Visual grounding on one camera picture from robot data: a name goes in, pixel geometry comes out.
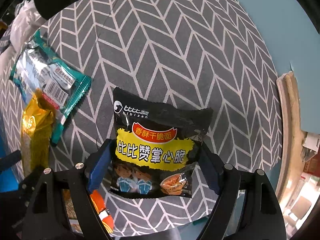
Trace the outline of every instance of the red label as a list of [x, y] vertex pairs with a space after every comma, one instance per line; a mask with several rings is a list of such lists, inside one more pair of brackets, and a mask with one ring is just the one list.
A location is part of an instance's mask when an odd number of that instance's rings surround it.
[[138, 138], [151, 143], [167, 143], [173, 140], [177, 135], [177, 129], [173, 127], [167, 131], [153, 131], [144, 128], [138, 122], [133, 123], [132, 132]]
[[60, 109], [59, 105], [58, 105], [55, 101], [53, 101], [51, 98], [49, 98], [49, 97], [47, 96], [47, 94], [42, 93], [42, 96], [43, 96], [43, 98], [44, 98], [45, 100], [47, 100], [51, 105], [53, 105], [53, 107], [54, 107], [55, 109], [57, 109], [57, 110]]

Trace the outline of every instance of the black snack bag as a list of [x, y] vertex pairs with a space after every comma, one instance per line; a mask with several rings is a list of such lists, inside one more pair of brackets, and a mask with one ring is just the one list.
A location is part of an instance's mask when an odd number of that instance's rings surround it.
[[213, 110], [180, 110], [113, 90], [117, 148], [111, 192], [127, 198], [191, 197], [191, 175]]

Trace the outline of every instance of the white round logo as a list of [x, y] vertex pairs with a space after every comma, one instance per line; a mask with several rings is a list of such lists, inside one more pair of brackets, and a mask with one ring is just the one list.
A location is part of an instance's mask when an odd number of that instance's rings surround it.
[[113, 104], [113, 110], [115, 113], [119, 114], [122, 110], [122, 104], [120, 101], [116, 100]]

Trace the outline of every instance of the patterned tablecloth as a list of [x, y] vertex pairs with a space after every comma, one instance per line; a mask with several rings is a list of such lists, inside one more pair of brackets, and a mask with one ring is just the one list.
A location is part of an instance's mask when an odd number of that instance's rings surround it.
[[[67, 120], [50, 165], [83, 162], [105, 138], [114, 138], [112, 90], [119, 86], [178, 108], [212, 107], [206, 143], [236, 168], [269, 170], [281, 158], [282, 119], [277, 73], [256, 26], [237, 0], [80, 0], [41, 27], [71, 66], [93, 78]], [[1, 77], [2, 136], [8, 152], [20, 148], [23, 103]], [[124, 199], [105, 191], [115, 236], [153, 233], [208, 215], [217, 196], [199, 167], [193, 198]]]

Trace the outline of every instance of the blue cartoon outfit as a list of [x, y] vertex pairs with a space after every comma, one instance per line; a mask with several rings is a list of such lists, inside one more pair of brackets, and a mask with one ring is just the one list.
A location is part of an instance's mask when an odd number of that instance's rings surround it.
[[152, 190], [152, 182], [150, 180], [145, 181], [144, 179], [139, 179], [136, 184], [138, 185], [140, 194], [148, 194], [148, 192]]
[[117, 186], [120, 187], [121, 192], [129, 192], [134, 186], [134, 181], [129, 178], [119, 177], [117, 179]]

